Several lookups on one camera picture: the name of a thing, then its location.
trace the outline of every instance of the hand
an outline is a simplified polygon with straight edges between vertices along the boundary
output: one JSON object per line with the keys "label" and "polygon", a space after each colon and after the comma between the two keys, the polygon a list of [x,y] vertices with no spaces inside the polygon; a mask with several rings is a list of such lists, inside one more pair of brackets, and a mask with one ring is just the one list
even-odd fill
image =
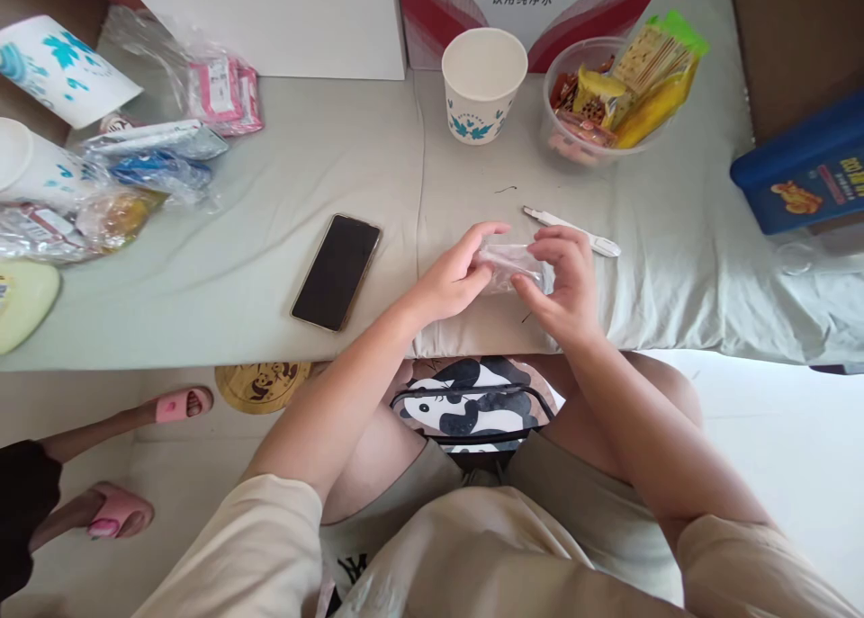
{"label": "hand", "polygon": [[508,231],[510,225],[504,222],[478,222],[435,261],[400,303],[418,314],[423,326],[459,314],[492,278],[490,264],[472,265],[474,252],[485,236]]}
{"label": "hand", "polygon": [[578,349],[604,339],[597,319],[597,283],[591,247],[581,231],[570,227],[542,228],[528,252],[555,269],[555,288],[546,296],[524,274],[511,281],[522,301],[562,349]]}

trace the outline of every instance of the wall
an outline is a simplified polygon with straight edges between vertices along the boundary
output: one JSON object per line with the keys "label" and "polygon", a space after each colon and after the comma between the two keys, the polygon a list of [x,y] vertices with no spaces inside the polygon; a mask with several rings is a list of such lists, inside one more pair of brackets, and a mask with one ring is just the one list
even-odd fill
{"label": "wall", "polygon": [[734,0],[757,143],[864,88],[861,0]]}
{"label": "wall", "polygon": [[[0,0],[0,29],[47,14],[95,46],[108,9],[106,0]],[[16,119],[46,139],[64,144],[68,125],[5,78],[0,78],[0,117]]]}

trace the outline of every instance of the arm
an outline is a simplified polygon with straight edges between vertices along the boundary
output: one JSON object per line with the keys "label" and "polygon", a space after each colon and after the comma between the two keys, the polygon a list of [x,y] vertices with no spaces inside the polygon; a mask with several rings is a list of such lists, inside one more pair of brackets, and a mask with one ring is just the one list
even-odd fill
{"label": "arm", "polygon": [[327,495],[356,448],[411,340],[427,324],[464,310],[489,282],[488,265],[472,268],[484,236],[501,222],[476,224],[360,335],[318,379],[294,395],[258,448],[245,479],[272,473]]}
{"label": "arm", "polygon": [[588,239],[565,227],[541,229],[528,248],[555,269],[554,292],[530,280],[514,286],[561,346],[616,457],[670,542],[704,515],[773,525],[738,473],[606,339]]}

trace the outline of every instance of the panda print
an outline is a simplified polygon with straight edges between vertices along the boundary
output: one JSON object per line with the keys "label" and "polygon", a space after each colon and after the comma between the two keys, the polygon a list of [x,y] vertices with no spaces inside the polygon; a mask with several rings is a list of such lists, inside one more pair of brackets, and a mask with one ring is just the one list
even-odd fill
{"label": "panda print", "polygon": [[[538,425],[531,415],[531,398],[519,393],[474,393],[447,395],[453,388],[529,384],[531,376],[499,355],[462,359],[451,363],[433,377],[412,380],[409,388],[441,390],[439,396],[406,398],[403,417],[413,418],[425,426],[450,436],[500,434]],[[506,443],[499,445],[505,449]]]}

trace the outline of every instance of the pink slipper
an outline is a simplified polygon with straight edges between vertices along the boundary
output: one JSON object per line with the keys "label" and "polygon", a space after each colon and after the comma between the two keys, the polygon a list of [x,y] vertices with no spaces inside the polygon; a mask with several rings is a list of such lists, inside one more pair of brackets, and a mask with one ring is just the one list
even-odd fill
{"label": "pink slipper", "polygon": [[[189,393],[193,392],[198,396],[198,401],[201,403],[201,413],[197,416],[188,416],[186,414],[186,399]],[[166,393],[157,398],[156,403],[156,422],[176,422],[177,420],[186,420],[187,418],[203,416],[213,408],[213,394],[206,387],[191,387]]]}
{"label": "pink slipper", "polygon": [[115,486],[113,483],[108,483],[107,481],[96,483],[90,489],[105,497],[105,502],[99,508],[99,512],[96,513],[93,521],[87,526],[87,534],[91,537],[117,539],[117,535],[123,524],[135,512],[140,512],[144,515],[144,525],[137,533],[126,536],[134,537],[136,534],[143,533],[153,521],[153,515],[156,513],[153,505],[149,501],[133,495],[129,490]]}

